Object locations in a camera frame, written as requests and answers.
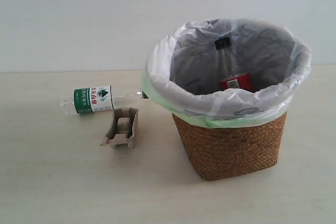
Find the green label water bottle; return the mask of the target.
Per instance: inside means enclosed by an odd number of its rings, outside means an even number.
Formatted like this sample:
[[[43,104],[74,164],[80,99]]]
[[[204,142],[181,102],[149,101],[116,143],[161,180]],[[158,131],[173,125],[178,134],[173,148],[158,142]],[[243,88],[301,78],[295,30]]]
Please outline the green label water bottle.
[[[89,114],[130,106],[149,97],[141,89],[118,91],[113,85],[74,89],[60,98],[65,114]]]

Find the red label cola bottle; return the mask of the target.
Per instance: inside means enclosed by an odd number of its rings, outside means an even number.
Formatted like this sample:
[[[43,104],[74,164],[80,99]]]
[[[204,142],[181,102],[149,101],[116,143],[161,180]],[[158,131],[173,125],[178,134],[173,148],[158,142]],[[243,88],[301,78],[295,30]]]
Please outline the red label cola bottle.
[[[222,91],[227,89],[243,89],[254,91],[254,86],[249,73],[243,72],[237,65],[229,37],[222,37],[215,41],[219,56],[221,78],[218,81]]]

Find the white and green bin liner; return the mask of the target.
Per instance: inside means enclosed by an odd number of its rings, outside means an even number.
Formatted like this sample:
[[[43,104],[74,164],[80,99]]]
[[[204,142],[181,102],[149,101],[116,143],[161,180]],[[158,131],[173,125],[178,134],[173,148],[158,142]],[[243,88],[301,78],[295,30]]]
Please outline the white and green bin liner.
[[[188,22],[149,54],[142,89],[192,125],[259,126],[287,111],[310,74],[311,58],[308,45],[269,22]]]

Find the grey cardboard pulp tray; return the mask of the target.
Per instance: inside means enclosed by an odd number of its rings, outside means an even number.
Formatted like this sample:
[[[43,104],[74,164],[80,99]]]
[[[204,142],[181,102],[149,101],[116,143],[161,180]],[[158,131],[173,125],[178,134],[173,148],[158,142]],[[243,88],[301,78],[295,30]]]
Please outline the grey cardboard pulp tray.
[[[119,145],[134,148],[138,133],[139,109],[122,107],[114,109],[111,125],[103,137],[100,146],[109,146],[113,149]]]

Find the woven wicker waste basket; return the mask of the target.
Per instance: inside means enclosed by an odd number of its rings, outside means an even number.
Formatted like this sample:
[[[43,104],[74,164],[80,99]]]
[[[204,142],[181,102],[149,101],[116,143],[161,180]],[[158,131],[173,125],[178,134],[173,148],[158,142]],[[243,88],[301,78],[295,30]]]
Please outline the woven wicker waste basket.
[[[173,120],[193,169],[202,179],[215,181],[275,166],[286,116],[259,126],[233,129],[199,127],[176,115]]]

